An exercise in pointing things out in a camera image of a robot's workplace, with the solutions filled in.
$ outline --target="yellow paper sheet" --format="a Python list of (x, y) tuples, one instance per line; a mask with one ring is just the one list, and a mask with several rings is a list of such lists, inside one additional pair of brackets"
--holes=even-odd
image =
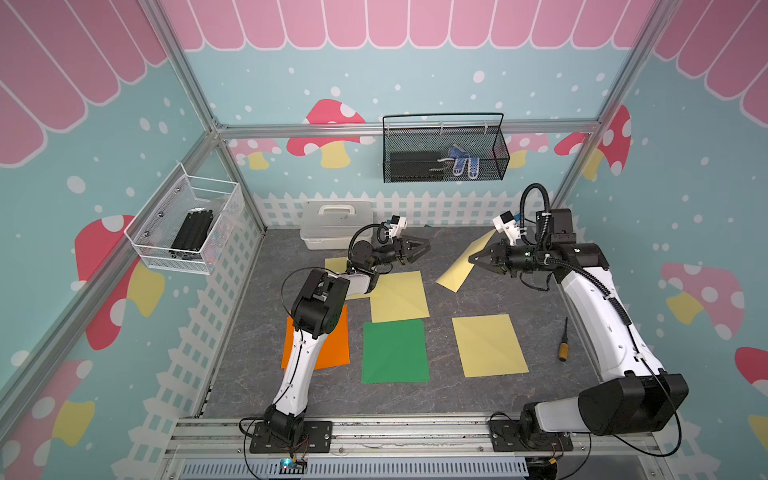
[[(326, 258), (326, 268), (328, 270), (331, 270), (336, 273), (344, 273), (346, 272), (346, 257), (340, 257), (340, 258)], [(358, 295), (349, 295), (347, 296), (347, 300), (357, 300), (358, 298), (368, 298), (369, 296), (373, 295), (373, 292), (371, 293), (360, 293)]]
[(440, 278), (437, 279), (437, 283), (443, 285), (445, 288), (451, 290), (452, 292), (458, 292), (458, 289), (461, 288), (464, 280), (467, 280), (467, 276), (469, 275), (469, 272), (472, 271), (472, 267), (474, 266), (467, 261), (467, 257), (484, 249), (485, 245), (488, 244), (488, 241), (491, 239), (491, 237), (493, 237), (495, 232), (496, 230), (491, 230), (474, 242), (470, 243), (469, 247), (467, 247), (467, 250), (464, 250), (464, 253), (462, 253), (462, 255), (453, 263), (453, 265), (451, 265), (451, 267), (448, 268), (445, 273), (443, 273)]
[(528, 373), (509, 315), (453, 319), (465, 377)]
[(421, 272), (381, 275), (371, 295), (374, 323), (424, 319), (429, 316)]

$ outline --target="wall-mounted basket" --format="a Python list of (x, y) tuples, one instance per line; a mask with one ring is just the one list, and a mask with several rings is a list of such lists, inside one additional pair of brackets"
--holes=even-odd
[(493, 112), (386, 115), (384, 181), (504, 179), (509, 151), (502, 120), (504, 114)]
[(125, 236), (149, 268), (209, 275), (241, 222), (243, 193), (238, 183), (193, 177), (179, 167), (162, 199), (144, 205)]

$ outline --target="orange paper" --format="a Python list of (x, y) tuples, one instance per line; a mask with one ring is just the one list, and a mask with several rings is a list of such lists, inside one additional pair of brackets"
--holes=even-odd
[[(283, 346), (283, 369), (288, 366), (290, 350), (293, 346), (293, 320), (286, 322), (286, 342)], [(339, 323), (328, 335), (320, 355), (317, 357), (315, 370), (329, 369), (332, 366), (349, 365), (349, 327), (346, 322), (346, 305), (341, 311)]]

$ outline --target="marble-pattern surface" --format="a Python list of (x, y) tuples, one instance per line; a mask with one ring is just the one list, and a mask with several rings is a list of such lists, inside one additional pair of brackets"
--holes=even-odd
[[(567, 316), (553, 287), (543, 293), (518, 279), (472, 269), (457, 293), (435, 281), (473, 240), (489, 227), (420, 227), (406, 233), (429, 238), (432, 250), (395, 272), (420, 270), (429, 305), (425, 318), (428, 383), (363, 385), (362, 326), (371, 321), (368, 299), (350, 300), (349, 357), (351, 363), (316, 370), (309, 392), (307, 415), (374, 415), (450, 412), (517, 411), (530, 401), (576, 396), (597, 383), (587, 353), (574, 328), (569, 328), (570, 356), (557, 358)], [(498, 241), (496, 234), (491, 242)], [(343, 257), (341, 250), (308, 250), (298, 230), (270, 230), (259, 255), (254, 278), (233, 326), (219, 365), (207, 418), (260, 415), (272, 402), (283, 378), (280, 368), (286, 314), (280, 305), (280, 284), (288, 272), (303, 266), (323, 266), (325, 258)], [(290, 305), (309, 271), (286, 284)], [(543, 286), (543, 274), (534, 282)], [(508, 313), (530, 373), (465, 378), (451, 318)]]

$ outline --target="white plastic box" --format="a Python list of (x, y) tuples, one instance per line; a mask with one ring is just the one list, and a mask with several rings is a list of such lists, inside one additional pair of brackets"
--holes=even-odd
[[(300, 236), (310, 250), (346, 250), (352, 235), (373, 223), (368, 202), (307, 200), (302, 207)], [(374, 230), (364, 231), (357, 239), (370, 242)]]

